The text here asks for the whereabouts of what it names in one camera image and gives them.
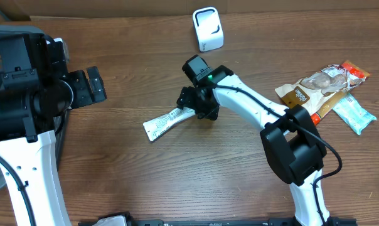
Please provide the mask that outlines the white cream tube gold cap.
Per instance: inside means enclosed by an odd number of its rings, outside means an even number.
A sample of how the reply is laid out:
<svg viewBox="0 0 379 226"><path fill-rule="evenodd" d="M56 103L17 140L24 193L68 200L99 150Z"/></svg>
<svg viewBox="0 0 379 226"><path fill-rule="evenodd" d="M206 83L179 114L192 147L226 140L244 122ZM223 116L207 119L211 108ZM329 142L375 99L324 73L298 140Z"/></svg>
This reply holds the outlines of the white cream tube gold cap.
<svg viewBox="0 0 379 226"><path fill-rule="evenodd" d="M175 124L185 121L194 115L195 111L188 107L183 107L182 109L175 108L170 113L144 122L144 130L150 142L154 142L165 132L171 129Z"/></svg>

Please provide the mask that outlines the beige paper pouch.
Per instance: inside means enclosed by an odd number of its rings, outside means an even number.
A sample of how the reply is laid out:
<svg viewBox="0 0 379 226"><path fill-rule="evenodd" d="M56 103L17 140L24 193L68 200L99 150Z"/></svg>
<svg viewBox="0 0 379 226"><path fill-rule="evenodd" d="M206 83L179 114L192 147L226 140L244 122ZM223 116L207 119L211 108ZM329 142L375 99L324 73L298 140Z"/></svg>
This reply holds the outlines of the beige paper pouch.
<svg viewBox="0 0 379 226"><path fill-rule="evenodd" d="M336 92L349 90L351 80L360 82L341 65L331 64L294 84L284 84L276 88L275 92L288 107L301 105L313 115Z"/></svg>

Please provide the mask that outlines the teal wet wipes pack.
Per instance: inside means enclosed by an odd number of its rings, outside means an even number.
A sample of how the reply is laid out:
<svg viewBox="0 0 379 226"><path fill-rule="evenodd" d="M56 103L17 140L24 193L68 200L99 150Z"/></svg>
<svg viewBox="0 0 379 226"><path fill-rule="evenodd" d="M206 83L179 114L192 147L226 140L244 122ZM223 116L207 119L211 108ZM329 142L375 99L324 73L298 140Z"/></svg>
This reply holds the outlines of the teal wet wipes pack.
<svg viewBox="0 0 379 226"><path fill-rule="evenodd" d="M365 129L370 122L377 120L374 115L362 108L351 94L346 94L333 107L333 110L357 135L361 135L362 130Z"/></svg>

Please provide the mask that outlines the orange spaghetti pack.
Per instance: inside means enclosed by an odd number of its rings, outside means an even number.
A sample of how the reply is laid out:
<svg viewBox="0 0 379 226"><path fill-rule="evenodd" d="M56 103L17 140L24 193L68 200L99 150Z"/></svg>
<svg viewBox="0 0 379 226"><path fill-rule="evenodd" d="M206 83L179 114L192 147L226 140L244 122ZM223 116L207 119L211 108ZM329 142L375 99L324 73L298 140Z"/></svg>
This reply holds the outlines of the orange spaghetti pack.
<svg viewBox="0 0 379 226"><path fill-rule="evenodd" d="M332 110L332 108L343 98L345 97L353 87L359 86L360 83L364 82L371 74L364 69L356 66L354 63L351 63L349 60L341 64L341 66L348 72L350 75L360 79L360 82L350 81L351 88L349 90L342 89L336 92L330 99L323 102L319 110L317 110L312 116L311 119L314 125L318 125L322 119Z"/></svg>

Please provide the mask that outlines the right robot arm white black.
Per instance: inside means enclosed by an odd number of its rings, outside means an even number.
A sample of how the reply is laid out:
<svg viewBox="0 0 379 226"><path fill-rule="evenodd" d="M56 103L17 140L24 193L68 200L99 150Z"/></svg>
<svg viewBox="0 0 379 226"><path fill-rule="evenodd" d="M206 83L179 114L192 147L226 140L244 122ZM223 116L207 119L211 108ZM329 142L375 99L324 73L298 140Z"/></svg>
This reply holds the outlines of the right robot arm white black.
<svg viewBox="0 0 379 226"><path fill-rule="evenodd" d="M198 55L182 70L192 85L182 89L178 107L193 109L197 118L211 121L226 107L251 123L260 133L270 168L291 189L297 224L327 225L330 214L319 182L327 150L308 111L266 99L229 68L213 69Z"/></svg>

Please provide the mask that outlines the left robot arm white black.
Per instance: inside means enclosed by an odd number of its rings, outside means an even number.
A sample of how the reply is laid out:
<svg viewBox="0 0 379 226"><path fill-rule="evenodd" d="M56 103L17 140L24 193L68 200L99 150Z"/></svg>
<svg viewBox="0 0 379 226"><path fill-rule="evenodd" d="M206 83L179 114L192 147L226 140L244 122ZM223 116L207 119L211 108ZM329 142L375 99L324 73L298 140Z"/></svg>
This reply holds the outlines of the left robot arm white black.
<svg viewBox="0 0 379 226"><path fill-rule="evenodd" d="M107 98L97 67L69 72L64 45L0 31L0 168L18 225L69 225L56 163L56 117Z"/></svg>

